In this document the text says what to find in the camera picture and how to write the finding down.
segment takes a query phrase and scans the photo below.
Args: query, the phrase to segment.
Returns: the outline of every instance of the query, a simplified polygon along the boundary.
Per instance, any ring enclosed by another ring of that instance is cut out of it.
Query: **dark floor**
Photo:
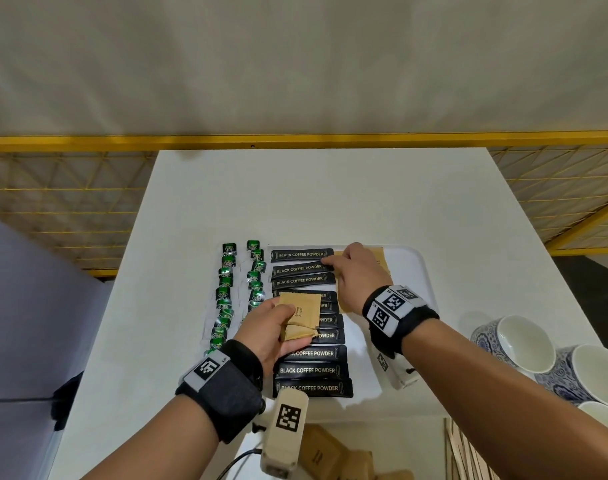
[[[608,348],[608,268],[584,256],[553,260],[593,329]]]

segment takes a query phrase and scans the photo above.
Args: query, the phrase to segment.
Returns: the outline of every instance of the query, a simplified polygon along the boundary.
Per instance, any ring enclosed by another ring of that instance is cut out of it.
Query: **white sensor device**
[[[264,432],[260,459],[260,468],[264,473],[287,479],[295,471],[307,409],[306,393],[290,387],[280,389],[273,418]]]

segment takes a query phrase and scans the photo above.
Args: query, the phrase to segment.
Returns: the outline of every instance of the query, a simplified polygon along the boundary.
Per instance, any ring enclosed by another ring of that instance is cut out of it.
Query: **hand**
[[[360,315],[373,291],[393,284],[373,253],[359,242],[349,245],[341,256],[323,258],[322,263],[330,264],[338,271],[337,289],[346,304]]]
[[[295,305],[278,305],[279,302],[279,297],[267,299],[251,311],[234,337],[260,359],[264,377],[272,375],[279,357],[306,347],[311,341],[311,337],[304,337],[280,342],[282,326],[295,313]]]

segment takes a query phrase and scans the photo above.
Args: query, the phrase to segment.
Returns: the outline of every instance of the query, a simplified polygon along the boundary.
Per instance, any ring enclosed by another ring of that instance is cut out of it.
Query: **person's right arm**
[[[359,243],[323,262],[335,266],[340,295],[358,312],[392,284]],[[402,352],[501,478],[608,479],[608,428],[445,323],[422,322]]]

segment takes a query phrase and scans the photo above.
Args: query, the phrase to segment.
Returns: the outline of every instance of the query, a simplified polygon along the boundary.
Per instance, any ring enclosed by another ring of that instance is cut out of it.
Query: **ceramic cup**
[[[578,407],[608,428],[608,406],[595,401],[587,401]]]
[[[548,372],[555,364],[555,347],[542,328],[528,318],[510,315],[478,327],[471,341],[523,372]]]
[[[535,380],[572,403],[597,401],[608,406],[608,349],[574,345],[557,350],[553,369]]]

